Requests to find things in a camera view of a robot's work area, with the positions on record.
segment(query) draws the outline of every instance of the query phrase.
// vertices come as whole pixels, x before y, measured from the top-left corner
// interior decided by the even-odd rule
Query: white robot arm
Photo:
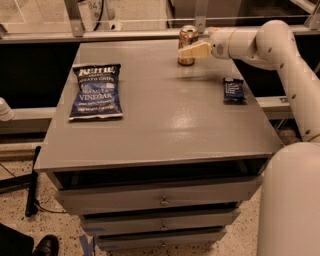
[[[304,141],[281,149],[266,167],[257,256],[320,255],[318,77],[301,58],[290,27],[282,21],[270,21],[260,28],[212,28],[208,32],[210,43],[180,49],[179,57],[211,53],[276,70]]]
[[[269,21],[260,28],[209,28],[210,43],[197,42],[178,51],[180,57],[240,59],[276,70],[303,141],[320,142],[320,81],[302,59],[290,27]]]

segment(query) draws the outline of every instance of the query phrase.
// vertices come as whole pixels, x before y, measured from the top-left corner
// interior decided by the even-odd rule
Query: black shoe
[[[32,256],[57,256],[59,252],[59,241],[54,235],[47,235],[37,245]]]

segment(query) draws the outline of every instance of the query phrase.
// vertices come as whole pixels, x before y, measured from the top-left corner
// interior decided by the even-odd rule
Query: drawer handle
[[[169,228],[166,227],[166,225],[162,225],[162,227],[160,228],[160,231],[167,231]]]
[[[169,201],[166,199],[165,196],[162,197],[162,201],[160,202],[160,206],[168,206],[169,205]]]

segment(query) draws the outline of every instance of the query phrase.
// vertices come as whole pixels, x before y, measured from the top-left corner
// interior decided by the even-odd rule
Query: can
[[[187,45],[190,45],[198,41],[199,33],[195,26],[186,25],[183,26],[179,33],[179,45],[178,49],[181,49]],[[178,58],[178,62],[181,65],[189,66],[194,64],[194,58]]]

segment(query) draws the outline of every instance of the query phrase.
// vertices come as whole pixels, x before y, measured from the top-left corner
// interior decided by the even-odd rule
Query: gray cabinet
[[[70,72],[35,170],[103,250],[214,242],[281,142],[246,84],[223,102],[231,60],[179,66],[177,40],[81,44],[75,64],[120,63],[123,118],[69,122]]]

